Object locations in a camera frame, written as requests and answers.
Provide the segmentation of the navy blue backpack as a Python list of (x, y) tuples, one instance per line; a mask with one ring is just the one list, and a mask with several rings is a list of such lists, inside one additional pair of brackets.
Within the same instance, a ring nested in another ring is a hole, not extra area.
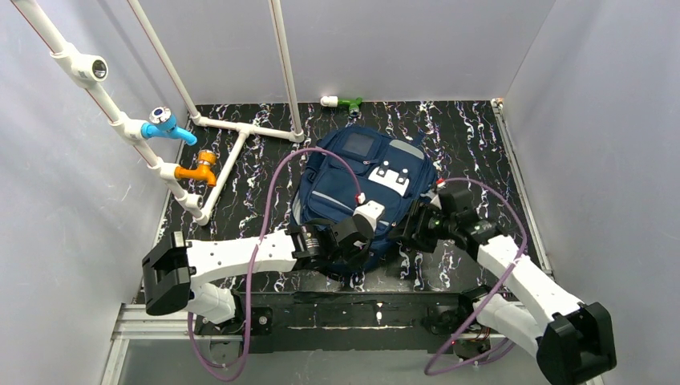
[(354, 213), (362, 192), (385, 211), (376, 225), (363, 265), (334, 262), (325, 271), (350, 275), (372, 270), (397, 244), (390, 236), (406, 218), (413, 202), (430, 202), (438, 173), (419, 142), (392, 138), (356, 124), (335, 130), (317, 142), (303, 168), (291, 201), (292, 223), (323, 219), (338, 223)]

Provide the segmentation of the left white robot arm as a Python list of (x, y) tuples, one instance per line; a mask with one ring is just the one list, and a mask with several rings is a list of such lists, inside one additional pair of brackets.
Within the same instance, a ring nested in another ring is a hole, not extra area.
[(260, 272), (327, 270), (345, 264), (356, 269), (374, 240), (378, 219), (354, 214), (335, 225), (313, 221), (263, 237), (227, 241), (187, 240), (181, 231), (159, 241), (142, 259), (145, 310), (162, 316), (186, 310), (209, 322), (232, 320), (246, 307), (221, 278)]

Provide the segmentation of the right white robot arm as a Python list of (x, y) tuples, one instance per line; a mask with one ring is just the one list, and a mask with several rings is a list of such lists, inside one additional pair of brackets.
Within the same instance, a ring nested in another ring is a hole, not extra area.
[(523, 246), (478, 215), (470, 191), (438, 191), (429, 203), (414, 202), (390, 236), (428, 253), (439, 241), (453, 241), (498, 278), (492, 288), (459, 296), (459, 319), (426, 365), (427, 375), (437, 375), (435, 362), (472, 323), (500, 332), (506, 350), (524, 349), (551, 384), (587, 383), (617, 366), (610, 312), (559, 286), (524, 255)]

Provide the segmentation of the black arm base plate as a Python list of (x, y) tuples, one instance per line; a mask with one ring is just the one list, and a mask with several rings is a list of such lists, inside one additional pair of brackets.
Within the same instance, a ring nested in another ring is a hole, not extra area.
[(255, 292), (249, 351), (434, 353), (489, 290)]

